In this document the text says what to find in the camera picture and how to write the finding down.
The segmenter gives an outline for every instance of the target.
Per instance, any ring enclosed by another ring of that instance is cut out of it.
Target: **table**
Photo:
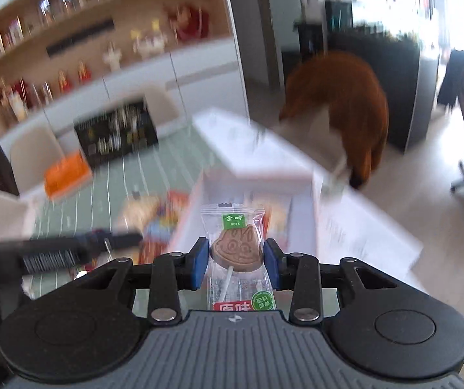
[[[195,116],[190,126],[161,140],[158,149],[125,157],[122,163],[113,162],[109,168],[102,166],[91,186],[60,204],[46,203],[42,216],[36,219],[36,235],[110,227],[129,192],[148,190],[162,195],[168,184],[189,190],[202,169],[220,164],[236,174],[313,171],[316,185],[320,186],[328,179],[326,170],[277,135],[248,119],[211,109]],[[96,203],[91,203],[92,192],[95,200],[100,198]],[[342,257],[356,256],[421,289],[410,268],[422,245],[396,222],[350,188],[338,197],[321,197],[316,203],[317,254],[321,262],[337,264]],[[39,297],[68,280],[66,273],[45,274],[34,277],[32,287]],[[204,291],[181,292],[183,310],[206,305]],[[329,310],[334,314],[334,291],[325,293],[324,298],[326,313]],[[275,299],[279,306],[286,307],[291,293],[277,293]],[[144,314],[146,305],[147,291],[140,290],[135,314]]]
[[[157,147],[124,156],[94,170],[93,182],[58,203],[46,200],[35,218],[34,237],[113,229],[126,198],[134,191],[165,196],[167,190],[190,193],[200,172],[222,166],[192,125],[160,138]],[[67,271],[39,274],[28,286],[38,298],[69,282]]]

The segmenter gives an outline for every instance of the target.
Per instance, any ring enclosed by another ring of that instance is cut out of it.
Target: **wooden floor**
[[[247,90],[252,119],[274,127],[282,93],[254,84]],[[460,111],[435,115],[424,143],[404,156],[386,148],[362,193],[423,242],[415,275],[432,296],[464,314],[464,189],[450,193],[451,182],[460,178],[459,159],[464,159]]]

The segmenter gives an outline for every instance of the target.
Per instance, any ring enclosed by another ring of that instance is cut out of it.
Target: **white box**
[[[238,175],[226,170],[203,172],[195,184],[189,204],[181,218],[169,252],[187,253],[205,229],[201,219],[201,206],[218,203],[242,203],[245,193],[291,196],[288,215],[288,253],[300,252],[318,256],[317,186],[313,174],[299,171],[297,174]]]

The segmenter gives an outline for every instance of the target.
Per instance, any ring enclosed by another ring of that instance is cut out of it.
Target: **snack package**
[[[274,310],[275,300],[263,262],[264,208],[207,205],[201,216],[210,241],[208,309]]]
[[[291,208],[291,196],[284,194],[253,193],[245,196],[245,204],[262,206],[265,209],[263,220],[264,236],[277,241],[280,249],[286,252],[288,247],[288,229]]]
[[[187,193],[177,190],[169,190],[164,200],[133,192],[122,208],[116,228],[137,229],[144,240],[140,247],[119,252],[119,256],[129,257],[134,265],[153,263],[155,257],[166,252],[188,200]]]

